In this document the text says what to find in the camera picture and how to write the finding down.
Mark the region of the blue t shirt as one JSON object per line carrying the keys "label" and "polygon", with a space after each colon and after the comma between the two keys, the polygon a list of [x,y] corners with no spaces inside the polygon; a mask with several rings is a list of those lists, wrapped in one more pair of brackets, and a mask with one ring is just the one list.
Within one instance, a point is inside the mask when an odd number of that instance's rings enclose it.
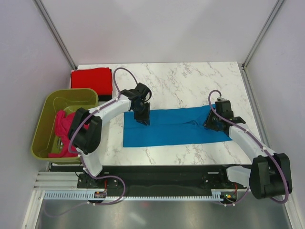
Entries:
{"label": "blue t shirt", "polygon": [[150,125],[134,119],[134,112],[124,113],[123,147],[175,146],[226,142],[223,132],[206,129],[203,124],[210,107],[159,109],[150,111]]}

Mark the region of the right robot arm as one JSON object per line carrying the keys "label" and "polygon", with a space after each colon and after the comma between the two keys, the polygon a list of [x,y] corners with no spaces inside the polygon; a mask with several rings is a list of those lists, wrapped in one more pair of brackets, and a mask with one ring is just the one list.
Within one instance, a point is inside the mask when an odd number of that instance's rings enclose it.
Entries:
{"label": "right robot arm", "polygon": [[225,133],[246,153],[252,165],[230,166],[218,176],[222,187],[234,183],[249,188],[256,199],[270,198],[282,203],[288,201],[292,192],[290,159],[285,153],[276,153],[262,143],[247,126],[244,119],[234,116],[229,100],[219,97],[211,107],[204,127]]}

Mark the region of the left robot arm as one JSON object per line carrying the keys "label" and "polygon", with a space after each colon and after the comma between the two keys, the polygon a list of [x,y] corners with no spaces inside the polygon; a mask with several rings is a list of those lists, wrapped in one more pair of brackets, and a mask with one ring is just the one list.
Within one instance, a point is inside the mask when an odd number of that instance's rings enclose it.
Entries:
{"label": "left robot arm", "polygon": [[150,125],[151,90],[138,83],[134,89],[122,90],[117,98],[89,110],[79,108],[68,131],[68,150],[77,153],[93,187],[101,187],[105,177],[99,156],[102,129],[116,116],[133,111],[134,119],[142,125]]}

